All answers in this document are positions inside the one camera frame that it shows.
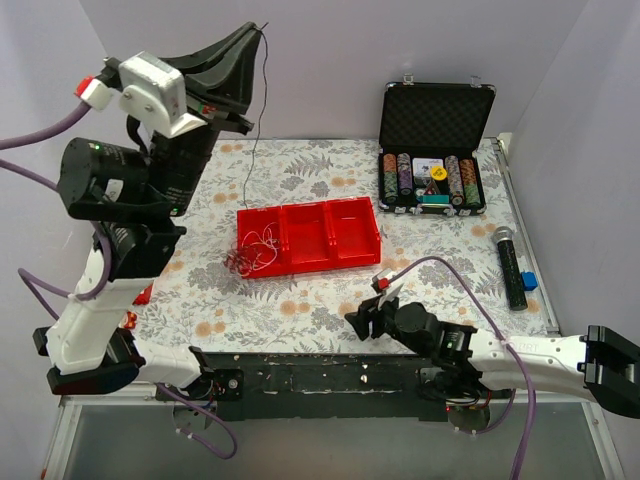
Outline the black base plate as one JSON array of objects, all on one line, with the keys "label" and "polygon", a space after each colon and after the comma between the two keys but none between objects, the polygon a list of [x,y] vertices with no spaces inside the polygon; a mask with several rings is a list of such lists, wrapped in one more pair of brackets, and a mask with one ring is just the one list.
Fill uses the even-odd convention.
[{"label": "black base plate", "polygon": [[205,377],[177,394],[225,421],[414,417],[444,422],[445,405],[485,405],[472,375],[456,378],[415,355],[206,353]]}]

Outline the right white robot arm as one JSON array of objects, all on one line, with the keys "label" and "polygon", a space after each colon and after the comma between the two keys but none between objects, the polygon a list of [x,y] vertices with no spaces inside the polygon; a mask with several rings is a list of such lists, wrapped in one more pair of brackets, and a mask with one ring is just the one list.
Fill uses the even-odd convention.
[{"label": "right white robot arm", "polygon": [[639,416],[639,347],[614,330],[591,325],[559,338],[513,336],[440,321],[425,307],[374,297],[345,316],[361,340],[388,335],[449,373],[464,397],[481,391],[560,393],[599,404],[616,415]]}]

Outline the floral table mat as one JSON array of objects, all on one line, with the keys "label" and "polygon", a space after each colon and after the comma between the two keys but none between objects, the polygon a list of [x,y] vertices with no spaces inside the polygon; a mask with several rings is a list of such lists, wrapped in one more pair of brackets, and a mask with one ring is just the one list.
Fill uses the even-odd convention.
[{"label": "floral table mat", "polygon": [[[362,342],[344,319],[371,297],[376,268],[241,279],[224,266],[236,213],[345,197],[375,197],[373,140],[220,141],[181,224],[186,235],[136,308],[136,337],[214,352],[397,353],[387,337]],[[487,207],[476,217],[378,212],[381,267],[404,272],[403,302],[420,301],[444,321],[507,336],[551,336],[558,325],[540,291],[510,310],[492,240],[519,229],[497,142],[477,150]]]}]

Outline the red white window brick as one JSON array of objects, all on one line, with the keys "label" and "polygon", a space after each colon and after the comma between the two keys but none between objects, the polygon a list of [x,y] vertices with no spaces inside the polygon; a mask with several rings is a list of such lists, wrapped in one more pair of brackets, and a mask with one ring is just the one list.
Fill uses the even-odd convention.
[{"label": "red white window brick", "polygon": [[140,294],[136,296],[133,301],[135,306],[147,305],[151,300],[151,295],[153,291],[153,285],[148,285]]}]

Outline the red three-compartment tray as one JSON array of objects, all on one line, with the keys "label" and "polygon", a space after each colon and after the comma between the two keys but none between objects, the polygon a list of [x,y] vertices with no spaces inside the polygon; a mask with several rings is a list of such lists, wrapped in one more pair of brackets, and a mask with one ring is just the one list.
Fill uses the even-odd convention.
[{"label": "red three-compartment tray", "polygon": [[381,239],[368,197],[237,212],[237,243],[226,265],[264,278],[374,265]]}]

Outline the small blue block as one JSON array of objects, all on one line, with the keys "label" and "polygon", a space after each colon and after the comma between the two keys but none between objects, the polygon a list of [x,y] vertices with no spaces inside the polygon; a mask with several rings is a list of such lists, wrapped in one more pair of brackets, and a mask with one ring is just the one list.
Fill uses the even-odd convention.
[{"label": "small blue block", "polygon": [[526,292],[534,291],[538,288],[539,283],[534,272],[523,271],[521,273],[523,288]]}]

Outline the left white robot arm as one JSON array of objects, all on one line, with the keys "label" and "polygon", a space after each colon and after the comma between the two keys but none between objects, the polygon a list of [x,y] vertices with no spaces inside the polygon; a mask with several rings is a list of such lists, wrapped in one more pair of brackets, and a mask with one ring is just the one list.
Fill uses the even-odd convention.
[{"label": "left white robot arm", "polygon": [[262,29],[246,23],[195,53],[109,57],[78,96],[101,109],[112,93],[126,113],[131,147],[87,138],[66,146],[57,193],[68,215],[93,225],[85,270],[54,324],[34,332],[51,362],[56,395],[100,395],[135,382],[205,398],[215,372],[196,347],[136,338],[122,323],[162,273],[186,230],[184,215],[222,132],[246,134]]}]

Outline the black poker chip case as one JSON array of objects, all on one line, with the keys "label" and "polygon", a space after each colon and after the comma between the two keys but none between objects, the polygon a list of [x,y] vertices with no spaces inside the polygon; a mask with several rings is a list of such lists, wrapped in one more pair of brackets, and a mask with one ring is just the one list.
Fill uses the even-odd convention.
[{"label": "black poker chip case", "polygon": [[378,138],[378,208],[386,213],[478,216],[486,200],[477,150],[496,89],[472,83],[385,86]]}]

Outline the small white red toy figure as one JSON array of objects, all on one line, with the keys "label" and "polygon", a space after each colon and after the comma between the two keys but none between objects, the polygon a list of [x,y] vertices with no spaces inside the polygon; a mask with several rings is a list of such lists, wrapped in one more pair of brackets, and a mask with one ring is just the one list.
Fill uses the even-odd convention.
[{"label": "small white red toy figure", "polygon": [[127,311],[121,327],[126,330],[134,330],[137,324],[137,314],[133,311]]}]

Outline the black microphone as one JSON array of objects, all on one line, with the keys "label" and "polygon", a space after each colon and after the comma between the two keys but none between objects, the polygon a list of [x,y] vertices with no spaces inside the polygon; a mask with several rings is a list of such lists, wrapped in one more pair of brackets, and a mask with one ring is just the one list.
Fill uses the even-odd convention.
[{"label": "black microphone", "polygon": [[507,226],[498,227],[493,233],[493,241],[498,252],[509,308],[512,311],[524,311],[528,308],[528,303],[513,243],[513,231]]}]

